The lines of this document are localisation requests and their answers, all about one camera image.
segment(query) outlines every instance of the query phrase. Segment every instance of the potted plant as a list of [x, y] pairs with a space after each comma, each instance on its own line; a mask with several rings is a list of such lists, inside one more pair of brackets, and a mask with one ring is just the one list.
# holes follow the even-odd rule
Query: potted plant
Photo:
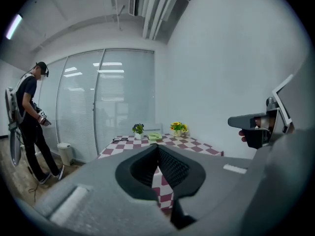
[[186, 124], [182, 124], [181, 122], [173, 122], [171, 124], [171, 131], [172, 136], [180, 137], [182, 136], [182, 133], [188, 132], [188, 129]]
[[135, 138], [138, 140], [142, 140], [143, 139], [143, 124], [135, 124], [132, 128], [133, 132], [135, 133]]

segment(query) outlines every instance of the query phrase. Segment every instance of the flower pot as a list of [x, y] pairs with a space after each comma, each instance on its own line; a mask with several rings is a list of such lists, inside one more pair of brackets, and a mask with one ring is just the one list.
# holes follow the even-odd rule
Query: flower pot
[[135, 138], [136, 138], [137, 140], [142, 140], [142, 139], [143, 139], [143, 136], [144, 136], [143, 133], [142, 133], [142, 134], [138, 134], [138, 133], [135, 134]]
[[181, 130], [173, 130], [174, 137], [181, 137], [182, 136], [182, 131]]

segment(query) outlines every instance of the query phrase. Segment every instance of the frosted glass panel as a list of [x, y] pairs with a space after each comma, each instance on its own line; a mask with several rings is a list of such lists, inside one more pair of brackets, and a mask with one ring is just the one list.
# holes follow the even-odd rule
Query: frosted glass panel
[[94, 136], [94, 95], [98, 63], [103, 51], [70, 56], [65, 64], [57, 98], [60, 142], [70, 143], [74, 158], [90, 162], [97, 157]]
[[154, 53], [106, 50], [98, 74], [95, 130], [98, 152], [136, 123], [155, 123]]
[[49, 77], [41, 83], [38, 106], [45, 111], [51, 125], [43, 128], [44, 137], [50, 150], [58, 152], [56, 134], [56, 100], [60, 77], [66, 58], [48, 64]]

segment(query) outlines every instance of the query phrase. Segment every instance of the trash can lid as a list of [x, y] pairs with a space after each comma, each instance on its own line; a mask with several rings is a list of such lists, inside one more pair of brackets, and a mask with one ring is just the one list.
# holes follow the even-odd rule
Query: trash can lid
[[67, 144], [67, 143], [57, 144], [57, 148], [60, 148], [60, 149], [67, 149], [69, 147], [70, 147], [70, 144]]

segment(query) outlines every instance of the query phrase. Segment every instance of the wooden floor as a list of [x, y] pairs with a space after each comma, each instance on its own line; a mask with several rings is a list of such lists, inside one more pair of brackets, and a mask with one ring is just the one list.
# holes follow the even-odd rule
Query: wooden floor
[[[48, 172], [49, 168], [43, 156], [40, 154], [37, 159], [43, 172]], [[55, 158], [55, 162], [58, 167], [62, 165], [62, 161], [58, 157]], [[70, 167], [66, 166], [63, 174], [64, 177], [77, 170], [81, 165], [82, 164], [74, 163]], [[14, 197], [21, 198], [29, 205], [34, 206], [34, 192], [29, 192], [29, 190], [35, 189], [38, 185], [38, 181], [29, 172], [26, 155], [24, 153], [21, 155], [19, 165], [17, 167], [13, 166], [11, 162], [9, 140], [7, 138], [0, 139], [0, 173]], [[45, 192], [55, 183], [57, 183], [57, 179], [51, 176], [45, 184], [39, 184], [36, 190], [36, 200], [45, 194]]]

